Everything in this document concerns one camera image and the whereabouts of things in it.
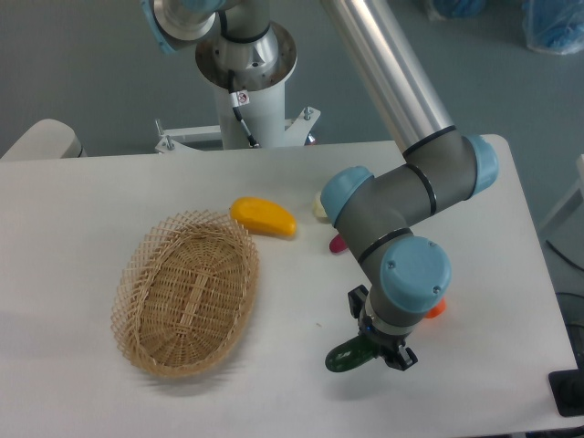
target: robotic arm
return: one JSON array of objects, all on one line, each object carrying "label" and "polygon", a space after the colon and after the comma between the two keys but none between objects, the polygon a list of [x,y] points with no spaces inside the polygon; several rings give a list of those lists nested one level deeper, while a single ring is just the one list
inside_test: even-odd
[{"label": "robotic arm", "polygon": [[[379,177],[364,167],[346,169],[322,191],[328,218],[372,284],[369,291],[360,286],[349,292],[359,335],[332,350],[325,363],[338,372],[382,357],[388,366],[407,370],[417,359],[405,339],[442,299],[451,279],[442,248],[414,236],[410,227],[489,187],[498,174],[498,162],[483,138],[463,137],[456,130],[387,0],[321,0],[321,4],[406,161]],[[231,8],[217,13],[221,35],[206,64],[210,67],[202,68],[198,59],[203,74],[209,78],[208,72],[213,72],[212,82],[231,94],[234,76],[239,86],[244,81],[265,90],[289,75],[296,50],[286,32],[269,22],[267,0],[153,3],[157,28],[166,34],[162,39],[173,44],[184,38],[173,26],[190,28],[187,40],[194,42],[214,27],[214,11],[226,7]],[[285,44],[289,51],[281,49]],[[240,132],[250,133],[245,123],[242,127]]]}]

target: table surface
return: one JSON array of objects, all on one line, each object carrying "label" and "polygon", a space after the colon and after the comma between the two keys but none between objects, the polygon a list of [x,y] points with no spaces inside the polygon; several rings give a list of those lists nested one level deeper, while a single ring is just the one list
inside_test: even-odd
[{"label": "table surface", "polygon": [[[0,163],[0,424],[5,436],[462,436],[581,425],[548,373],[575,361],[506,142],[499,180],[413,227],[453,265],[448,309],[408,338],[411,369],[381,360],[333,374],[356,334],[347,292],[366,278],[311,213],[350,165],[403,163],[391,142]],[[245,334],[217,368],[155,379],[116,349],[110,312],[144,235],[187,210],[251,195],[285,206],[293,240],[257,236]]]}]

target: woven basket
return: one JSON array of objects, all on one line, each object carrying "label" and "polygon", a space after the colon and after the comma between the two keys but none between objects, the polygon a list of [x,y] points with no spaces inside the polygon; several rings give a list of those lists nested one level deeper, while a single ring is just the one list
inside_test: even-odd
[{"label": "woven basket", "polygon": [[208,370],[238,341],[256,297],[257,251],[227,215],[178,214],[152,228],[123,271],[118,348],[163,377]]}]

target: orange object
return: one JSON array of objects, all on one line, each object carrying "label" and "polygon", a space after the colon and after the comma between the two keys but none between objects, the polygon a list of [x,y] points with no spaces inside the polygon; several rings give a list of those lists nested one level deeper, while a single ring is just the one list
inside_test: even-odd
[{"label": "orange object", "polygon": [[252,232],[272,235],[294,235],[296,232],[294,216],[266,199],[239,198],[231,206],[231,217]]},{"label": "orange object", "polygon": [[442,298],[436,306],[434,306],[428,313],[426,313],[426,316],[424,318],[428,318],[428,319],[436,318],[438,315],[443,313],[445,310],[446,310],[446,299]]}]

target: cable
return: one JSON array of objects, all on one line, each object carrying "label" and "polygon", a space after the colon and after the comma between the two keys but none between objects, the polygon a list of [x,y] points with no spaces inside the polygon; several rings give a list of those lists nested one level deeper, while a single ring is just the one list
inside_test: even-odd
[{"label": "cable", "polygon": [[569,258],[567,258],[565,255],[563,255],[555,246],[553,246],[553,244],[551,242],[549,242],[548,240],[546,241],[547,246],[549,246],[549,248],[556,253],[556,255],[558,255],[559,258],[561,258],[562,260],[564,260],[568,265],[572,266],[574,269],[577,269],[578,271],[582,271],[584,272],[584,267],[575,264],[574,262],[572,262]]},{"label": "cable", "polygon": [[526,432],[526,438],[579,438],[584,433],[584,426],[574,429],[556,431]]},{"label": "cable", "polygon": [[574,292],[556,292],[556,295],[568,295],[571,297],[584,298],[584,295],[576,294]]},{"label": "cable", "polygon": [[[235,72],[233,70],[229,70],[227,72],[227,91],[229,92],[229,94],[236,93],[236,91],[235,91]],[[247,127],[247,124],[245,123],[245,120],[244,120],[243,116],[241,115],[241,111],[239,110],[239,107],[236,104],[233,104],[233,110],[234,110],[235,118],[241,124],[241,127],[244,130],[244,134],[247,137],[247,140],[249,141],[249,147],[250,148],[259,148],[259,143],[257,142],[257,140],[252,135],[251,131]]]},{"label": "cable", "polygon": [[577,327],[578,329],[584,329],[584,323],[579,322],[569,322],[565,324],[566,327]]}]

